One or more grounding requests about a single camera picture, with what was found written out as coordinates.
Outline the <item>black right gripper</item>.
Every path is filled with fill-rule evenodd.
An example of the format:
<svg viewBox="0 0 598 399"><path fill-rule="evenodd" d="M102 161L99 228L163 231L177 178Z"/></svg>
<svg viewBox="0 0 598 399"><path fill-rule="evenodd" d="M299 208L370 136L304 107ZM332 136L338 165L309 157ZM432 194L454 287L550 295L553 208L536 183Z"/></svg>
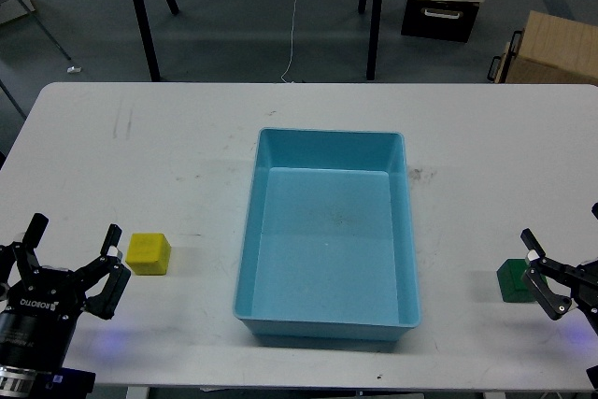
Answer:
<svg viewBox="0 0 598 399"><path fill-rule="evenodd" d="M598 219L598 203L592 206L591 212ZM549 265L546 252L534 233L526 228L520 238L528 250L527 268L521 280L551 320L559 320L572 304L583 312L597 312L597 261L569 266L566 273L571 277L570 296L557 294L549 287L547 278L555 280L558 270Z"/></svg>

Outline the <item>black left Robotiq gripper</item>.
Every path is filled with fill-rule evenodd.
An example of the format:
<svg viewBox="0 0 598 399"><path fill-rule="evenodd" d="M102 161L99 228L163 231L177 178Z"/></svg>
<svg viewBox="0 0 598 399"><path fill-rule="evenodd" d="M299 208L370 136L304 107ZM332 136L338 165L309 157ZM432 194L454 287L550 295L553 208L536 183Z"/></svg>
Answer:
<svg viewBox="0 0 598 399"><path fill-rule="evenodd" d="M131 271L118 250L122 230L110 224L99 256L76 271L39 265L35 249L49 219L35 213L21 241L1 246L1 365L41 373L64 363L80 313L110 320ZM21 280L8 286L13 265Z"/></svg>

